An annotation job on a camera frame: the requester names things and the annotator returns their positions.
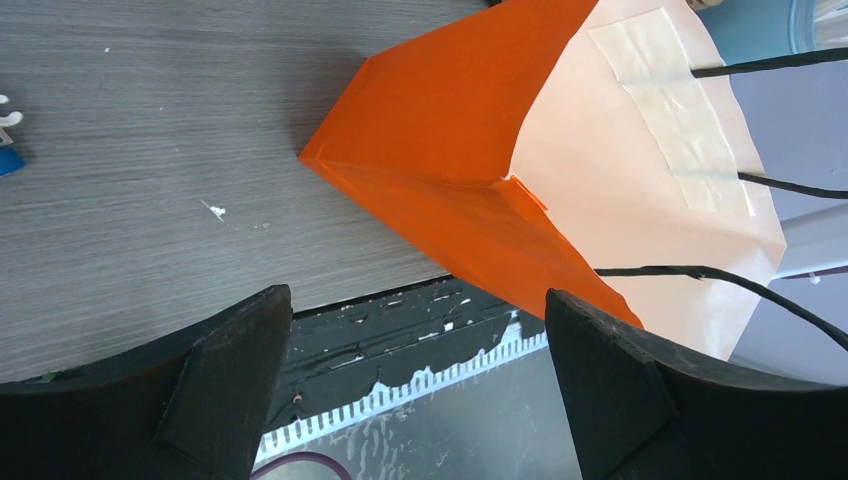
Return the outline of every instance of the gray panel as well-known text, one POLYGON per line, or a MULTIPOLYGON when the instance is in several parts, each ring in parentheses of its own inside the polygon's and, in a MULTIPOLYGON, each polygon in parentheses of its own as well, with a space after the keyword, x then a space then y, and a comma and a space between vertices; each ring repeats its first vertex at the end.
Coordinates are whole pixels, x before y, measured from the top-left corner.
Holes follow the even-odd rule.
POLYGON ((0 179, 0 381, 269 284, 303 309, 440 274, 295 154, 365 57, 482 3, 5 0, 28 166, 0 179))
MULTIPOLYGON (((735 75, 733 92, 769 176, 848 188, 848 62, 735 75)), ((772 189, 782 220, 844 204, 772 189)), ((848 275, 775 280, 778 293, 848 330, 848 275)), ((800 318, 761 301, 731 361, 792 377, 848 385, 848 356, 800 318)))

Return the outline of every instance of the wood grain surface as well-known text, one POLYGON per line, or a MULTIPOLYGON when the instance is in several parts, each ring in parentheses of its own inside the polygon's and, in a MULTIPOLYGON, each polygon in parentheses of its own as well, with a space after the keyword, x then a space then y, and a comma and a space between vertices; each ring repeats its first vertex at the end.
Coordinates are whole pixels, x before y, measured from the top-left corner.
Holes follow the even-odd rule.
POLYGON ((442 273, 296 153, 367 56, 483 6, 0 0, 0 93, 28 161, 0 179, 0 381, 270 284, 303 309, 442 273))

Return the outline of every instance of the orange paper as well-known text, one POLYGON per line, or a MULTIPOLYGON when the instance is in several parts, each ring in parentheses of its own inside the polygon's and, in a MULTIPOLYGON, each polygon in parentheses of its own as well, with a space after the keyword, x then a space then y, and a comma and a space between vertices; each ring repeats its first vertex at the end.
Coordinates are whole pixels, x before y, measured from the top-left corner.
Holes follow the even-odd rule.
POLYGON ((539 318, 557 288, 641 327, 509 174, 522 122, 595 4, 510 1, 368 59, 301 160, 457 277, 539 318))

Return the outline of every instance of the paper bag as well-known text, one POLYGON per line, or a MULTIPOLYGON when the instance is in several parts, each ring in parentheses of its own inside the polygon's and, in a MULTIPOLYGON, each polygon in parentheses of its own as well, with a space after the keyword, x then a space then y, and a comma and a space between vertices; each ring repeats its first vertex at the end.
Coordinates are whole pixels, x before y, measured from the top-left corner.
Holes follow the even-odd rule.
POLYGON ((510 0, 370 58, 301 154, 447 270, 540 318, 549 288, 727 358, 785 248, 706 30, 680 0, 510 0))

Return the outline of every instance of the black wire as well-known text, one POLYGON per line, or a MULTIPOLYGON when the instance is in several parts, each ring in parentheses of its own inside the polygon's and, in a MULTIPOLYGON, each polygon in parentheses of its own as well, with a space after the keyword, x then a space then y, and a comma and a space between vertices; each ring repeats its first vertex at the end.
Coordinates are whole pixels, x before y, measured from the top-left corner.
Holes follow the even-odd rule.
POLYGON ((805 67, 817 63, 838 62, 848 60, 848 47, 829 48, 827 50, 816 50, 815 52, 796 53, 783 57, 767 58, 753 62, 737 63, 726 67, 699 68, 692 70, 695 78, 721 77, 736 73, 752 73, 764 70, 776 70, 787 67, 805 67))
POLYGON ((759 183, 767 187, 779 188, 790 192, 803 193, 811 197, 819 198, 835 198, 838 200, 848 200, 848 191, 846 190, 827 190, 824 188, 807 187, 798 185, 797 183, 784 182, 782 180, 773 180, 771 178, 761 177, 753 173, 738 173, 739 180, 744 180, 751 183, 759 183))
POLYGON ((840 347, 848 351, 848 334, 839 328, 826 322, 821 317, 813 314, 809 310, 801 307, 797 303, 783 297, 759 283, 752 282, 747 278, 739 275, 725 272, 718 268, 692 265, 652 265, 638 268, 598 268, 595 272, 601 277, 642 277, 642 276, 666 276, 666 275, 685 275, 696 280, 702 278, 710 278, 713 280, 722 280, 736 284, 746 290, 756 293, 757 295, 770 300, 777 305, 785 308, 791 313, 803 318, 818 328, 825 335, 832 338, 840 347))

